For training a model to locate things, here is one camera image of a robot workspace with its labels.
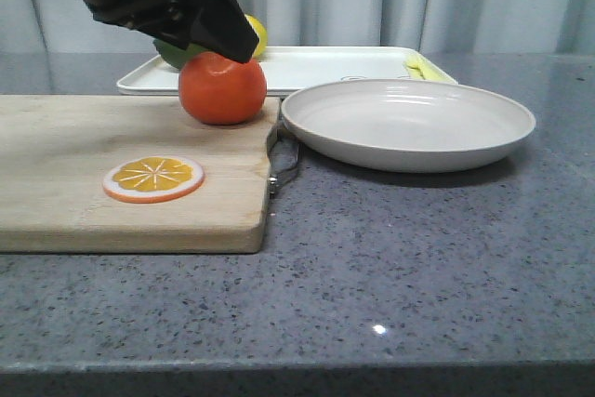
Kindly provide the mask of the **orange mandarin fruit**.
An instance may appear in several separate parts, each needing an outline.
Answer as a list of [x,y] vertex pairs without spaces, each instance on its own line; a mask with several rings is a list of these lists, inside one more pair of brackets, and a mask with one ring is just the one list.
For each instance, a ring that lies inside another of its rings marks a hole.
[[240,63],[203,52],[182,67],[178,96],[191,117],[208,125],[235,125],[255,117],[267,95],[259,62]]

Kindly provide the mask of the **beige round plate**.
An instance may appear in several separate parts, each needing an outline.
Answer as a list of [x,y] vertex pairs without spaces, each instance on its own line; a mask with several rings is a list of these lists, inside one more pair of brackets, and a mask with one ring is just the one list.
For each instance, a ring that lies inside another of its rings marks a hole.
[[361,167],[448,173],[497,162],[536,127],[520,103],[471,86],[362,79],[313,86],[282,102],[285,127],[311,149]]

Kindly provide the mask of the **white rectangular tray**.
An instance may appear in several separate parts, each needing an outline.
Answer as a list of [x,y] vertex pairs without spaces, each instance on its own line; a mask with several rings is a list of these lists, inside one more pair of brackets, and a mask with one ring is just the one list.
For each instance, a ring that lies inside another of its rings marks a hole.
[[[268,94],[286,97],[300,89],[367,78],[412,79],[405,58],[418,53],[397,46],[270,46],[259,60]],[[160,56],[117,81],[125,95],[175,95],[179,71]]]

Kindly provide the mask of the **yellow lemon right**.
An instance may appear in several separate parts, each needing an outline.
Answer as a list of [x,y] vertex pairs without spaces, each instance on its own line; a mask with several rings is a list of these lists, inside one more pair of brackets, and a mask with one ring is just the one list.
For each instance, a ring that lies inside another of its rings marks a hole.
[[268,45],[268,32],[265,26],[255,17],[245,14],[245,18],[253,28],[258,37],[258,44],[254,50],[253,58],[258,59],[266,50]]

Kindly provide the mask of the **dark green lime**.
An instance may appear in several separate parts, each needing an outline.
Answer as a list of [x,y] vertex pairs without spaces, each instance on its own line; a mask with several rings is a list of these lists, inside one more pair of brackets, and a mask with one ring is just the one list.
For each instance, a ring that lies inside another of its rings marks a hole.
[[203,46],[190,43],[186,48],[178,48],[165,41],[154,39],[152,41],[161,58],[170,66],[181,70],[186,62],[196,55],[207,51]]

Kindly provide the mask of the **orange slice toy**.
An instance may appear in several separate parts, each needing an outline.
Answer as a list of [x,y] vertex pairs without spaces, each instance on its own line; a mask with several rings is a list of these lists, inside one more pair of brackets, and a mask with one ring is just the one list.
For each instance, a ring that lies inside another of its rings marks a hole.
[[204,169],[191,159],[153,155],[114,167],[104,177],[102,188],[120,202],[156,204],[188,195],[204,180]]

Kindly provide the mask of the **yellow-green plastic fork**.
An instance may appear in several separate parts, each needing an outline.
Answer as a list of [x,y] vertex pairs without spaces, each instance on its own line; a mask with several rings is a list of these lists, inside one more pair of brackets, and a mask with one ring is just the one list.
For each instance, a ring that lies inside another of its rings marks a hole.
[[412,79],[456,84],[457,80],[419,53],[404,60],[404,67]]

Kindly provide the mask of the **wooden cutting board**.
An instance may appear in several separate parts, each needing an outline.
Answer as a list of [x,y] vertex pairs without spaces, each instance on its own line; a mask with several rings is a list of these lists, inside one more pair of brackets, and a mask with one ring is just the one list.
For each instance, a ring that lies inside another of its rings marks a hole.
[[174,97],[4,95],[1,248],[255,253],[279,111],[210,126]]

